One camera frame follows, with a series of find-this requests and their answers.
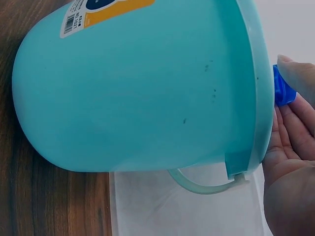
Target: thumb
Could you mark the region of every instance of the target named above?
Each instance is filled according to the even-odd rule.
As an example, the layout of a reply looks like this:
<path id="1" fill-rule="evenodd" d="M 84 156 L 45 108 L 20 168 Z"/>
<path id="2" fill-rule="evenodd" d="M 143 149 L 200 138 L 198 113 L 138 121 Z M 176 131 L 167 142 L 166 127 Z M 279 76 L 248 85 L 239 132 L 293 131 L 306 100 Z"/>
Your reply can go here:
<path id="1" fill-rule="evenodd" d="M 279 55 L 278 69 L 288 85 L 315 107 L 315 65 Z"/>

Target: barcode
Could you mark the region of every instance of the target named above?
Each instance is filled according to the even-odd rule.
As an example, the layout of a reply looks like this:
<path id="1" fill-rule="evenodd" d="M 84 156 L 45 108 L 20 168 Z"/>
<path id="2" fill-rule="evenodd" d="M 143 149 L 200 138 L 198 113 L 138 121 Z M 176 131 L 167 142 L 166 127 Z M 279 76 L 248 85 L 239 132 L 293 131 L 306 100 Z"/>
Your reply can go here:
<path id="1" fill-rule="evenodd" d="M 69 33 L 69 32 L 72 31 L 72 29 L 73 29 L 74 15 L 75 15 L 75 14 L 73 14 L 73 15 L 67 17 L 67 22 L 66 22 L 66 24 L 65 24 L 64 32 L 63 32 L 64 34 Z"/>

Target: blue object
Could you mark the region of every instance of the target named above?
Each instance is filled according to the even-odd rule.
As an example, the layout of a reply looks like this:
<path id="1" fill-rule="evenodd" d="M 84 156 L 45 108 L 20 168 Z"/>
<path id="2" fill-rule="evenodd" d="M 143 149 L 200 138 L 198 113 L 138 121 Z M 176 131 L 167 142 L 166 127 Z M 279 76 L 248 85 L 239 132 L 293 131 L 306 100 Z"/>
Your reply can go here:
<path id="1" fill-rule="evenodd" d="M 265 155 L 274 111 L 253 1 L 108 2 L 109 13 L 147 6 L 62 38 L 86 19 L 66 15 L 75 1 L 23 40 L 12 90 L 29 142 L 76 172 L 171 170 L 189 191 L 211 194 L 231 185 L 191 185 L 177 169 L 221 162 L 243 181 Z"/>
<path id="2" fill-rule="evenodd" d="M 296 98 L 296 91 L 293 90 L 279 73 L 278 66 L 273 65 L 275 79 L 275 103 L 283 106 L 293 102 Z"/>

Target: fingernail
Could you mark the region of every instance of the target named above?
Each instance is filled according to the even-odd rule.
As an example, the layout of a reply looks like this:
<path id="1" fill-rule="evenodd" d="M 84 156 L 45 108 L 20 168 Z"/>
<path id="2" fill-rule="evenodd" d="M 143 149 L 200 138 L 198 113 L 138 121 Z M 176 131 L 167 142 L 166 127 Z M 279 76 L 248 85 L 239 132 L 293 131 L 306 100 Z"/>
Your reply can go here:
<path id="1" fill-rule="evenodd" d="M 279 54 L 278 55 L 278 60 L 281 61 L 281 62 L 291 62 L 293 61 L 291 58 L 285 56 L 285 55 L 281 55 Z"/>

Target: finger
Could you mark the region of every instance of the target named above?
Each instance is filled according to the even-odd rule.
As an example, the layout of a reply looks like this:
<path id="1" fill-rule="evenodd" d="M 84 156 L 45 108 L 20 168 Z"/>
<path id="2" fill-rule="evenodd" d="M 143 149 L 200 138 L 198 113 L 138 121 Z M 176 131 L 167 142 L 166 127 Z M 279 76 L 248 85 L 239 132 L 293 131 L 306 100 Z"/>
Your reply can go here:
<path id="1" fill-rule="evenodd" d="M 300 157 L 295 153 L 295 151 L 293 150 L 291 146 L 289 134 L 287 133 L 279 108 L 276 107 L 275 110 L 276 110 L 276 115 L 277 115 L 277 120 L 278 120 L 280 139 L 281 139 L 283 150 L 287 158 L 301 160 Z"/>
<path id="2" fill-rule="evenodd" d="M 308 163 L 309 165 L 315 166 L 315 161 L 305 161 L 306 163 Z"/>
<path id="3" fill-rule="evenodd" d="M 279 55 L 278 69 L 284 80 L 315 107 L 315 65 L 297 63 Z"/>
<path id="4" fill-rule="evenodd" d="M 315 140 L 289 106 L 280 107 L 293 150 L 302 160 L 315 160 Z"/>
<path id="5" fill-rule="evenodd" d="M 272 132 L 270 137 L 269 146 L 262 162 L 265 178 L 269 178 L 272 169 L 282 161 L 287 160 L 284 153 L 281 138 L 279 134 L 279 126 L 276 112 L 274 112 L 274 119 L 272 124 Z"/>
<path id="6" fill-rule="evenodd" d="M 299 94 L 297 94 L 295 101 L 292 102 L 289 107 L 300 118 L 314 137 L 315 110 L 313 107 Z"/>

